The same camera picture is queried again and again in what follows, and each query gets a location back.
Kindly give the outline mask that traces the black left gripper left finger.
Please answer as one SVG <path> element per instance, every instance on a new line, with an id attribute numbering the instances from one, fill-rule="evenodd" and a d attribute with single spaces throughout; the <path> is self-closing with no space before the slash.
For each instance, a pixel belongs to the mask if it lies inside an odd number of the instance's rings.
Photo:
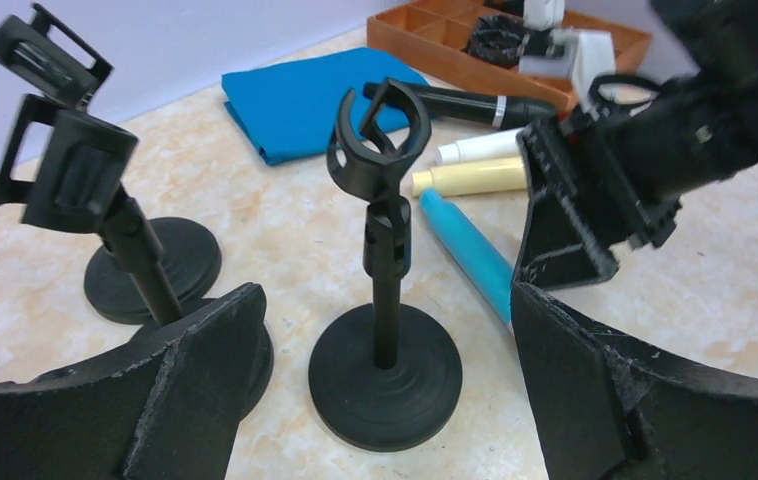
<path id="1" fill-rule="evenodd" d="M 266 310 L 244 284 L 151 336 L 0 383 L 0 479 L 222 479 Z"/>

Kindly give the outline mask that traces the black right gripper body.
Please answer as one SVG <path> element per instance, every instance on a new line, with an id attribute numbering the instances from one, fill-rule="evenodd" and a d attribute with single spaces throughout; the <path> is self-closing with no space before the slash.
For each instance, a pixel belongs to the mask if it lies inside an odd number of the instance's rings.
<path id="1" fill-rule="evenodd" d="M 596 111 L 561 126 L 572 171 L 554 190 L 561 223 L 585 244 L 659 247 L 681 196 L 758 164 L 758 79 L 606 75 L 592 92 Z"/>

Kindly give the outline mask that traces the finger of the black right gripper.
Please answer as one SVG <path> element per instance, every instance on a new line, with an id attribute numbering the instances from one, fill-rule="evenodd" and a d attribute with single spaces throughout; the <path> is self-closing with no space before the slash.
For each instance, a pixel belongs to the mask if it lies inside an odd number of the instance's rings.
<path id="1" fill-rule="evenodd" d="M 619 269 L 605 219 L 611 206 L 581 163 L 556 118 L 540 118 L 516 136 L 524 157 L 529 203 L 515 278 L 542 290 L 609 281 Z"/>

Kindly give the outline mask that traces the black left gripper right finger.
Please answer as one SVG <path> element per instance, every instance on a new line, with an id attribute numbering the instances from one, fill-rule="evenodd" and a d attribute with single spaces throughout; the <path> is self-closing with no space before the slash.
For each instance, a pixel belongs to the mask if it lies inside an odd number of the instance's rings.
<path id="1" fill-rule="evenodd" d="M 758 479 L 758 379 L 512 288 L 512 323 L 552 479 Z"/>

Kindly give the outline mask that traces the blue toy microphone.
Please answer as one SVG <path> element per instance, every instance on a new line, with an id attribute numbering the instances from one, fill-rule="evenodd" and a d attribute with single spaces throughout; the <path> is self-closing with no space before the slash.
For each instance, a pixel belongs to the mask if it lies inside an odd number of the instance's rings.
<path id="1" fill-rule="evenodd" d="M 512 330 L 513 267 L 461 209 L 434 188 L 422 192 L 419 205 L 438 241 L 501 322 Z"/>

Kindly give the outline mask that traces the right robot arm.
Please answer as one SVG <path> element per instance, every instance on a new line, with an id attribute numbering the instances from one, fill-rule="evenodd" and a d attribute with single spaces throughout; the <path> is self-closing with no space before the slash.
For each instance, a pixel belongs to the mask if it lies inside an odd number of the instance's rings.
<path id="1" fill-rule="evenodd" d="M 662 83 L 601 75 L 588 107 L 520 131 L 529 204 L 516 282 L 608 281 L 613 245 L 662 246 L 683 194 L 758 164 L 758 1 L 652 9 L 698 72 Z"/>

